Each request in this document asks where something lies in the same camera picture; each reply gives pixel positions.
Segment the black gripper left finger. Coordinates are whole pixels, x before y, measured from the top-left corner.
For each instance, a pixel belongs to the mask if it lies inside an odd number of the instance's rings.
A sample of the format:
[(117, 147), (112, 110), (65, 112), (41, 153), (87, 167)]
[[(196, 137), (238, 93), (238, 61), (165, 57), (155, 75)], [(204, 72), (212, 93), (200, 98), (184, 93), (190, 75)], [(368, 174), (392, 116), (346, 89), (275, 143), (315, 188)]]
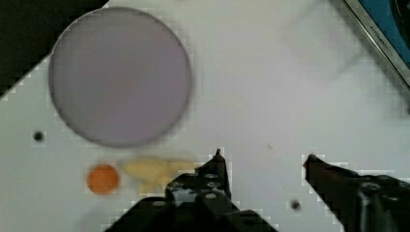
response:
[(164, 197), (138, 201), (105, 232), (278, 232), (253, 210), (231, 201), (220, 152), (165, 188)]

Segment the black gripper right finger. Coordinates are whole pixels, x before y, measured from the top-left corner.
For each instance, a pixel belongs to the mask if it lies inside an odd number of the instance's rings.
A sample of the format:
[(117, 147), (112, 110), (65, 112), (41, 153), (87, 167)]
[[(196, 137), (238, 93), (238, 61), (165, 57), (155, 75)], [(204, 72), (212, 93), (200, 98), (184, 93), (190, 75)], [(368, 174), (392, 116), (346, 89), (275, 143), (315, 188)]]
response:
[(345, 232), (410, 232), (410, 188), (389, 175), (360, 175), (316, 155), (304, 163), (306, 181)]

